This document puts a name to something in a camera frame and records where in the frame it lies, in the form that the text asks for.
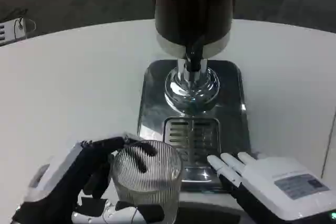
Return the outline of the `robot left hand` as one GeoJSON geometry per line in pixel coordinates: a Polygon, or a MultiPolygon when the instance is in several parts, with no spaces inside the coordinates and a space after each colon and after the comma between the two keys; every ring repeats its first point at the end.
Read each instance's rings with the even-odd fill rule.
{"type": "Polygon", "coordinates": [[[12,223],[161,223],[159,204],[115,205],[102,195],[110,184],[113,152],[125,150],[136,169],[145,173],[144,159],[130,146],[150,157],[157,150],[144,139],[123,133],[97,141],[79,141],[65,154],[41,166],[33,176],[12,223]]]}

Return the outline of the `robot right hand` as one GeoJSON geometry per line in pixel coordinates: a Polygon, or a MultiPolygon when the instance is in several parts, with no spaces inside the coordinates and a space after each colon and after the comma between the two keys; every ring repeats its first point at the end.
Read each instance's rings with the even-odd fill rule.
{"type": "Polygon", "coordinates": [[[207,161],[254,223],[335,223],[335,190],[294,158],[239,152],[207,161]]]}

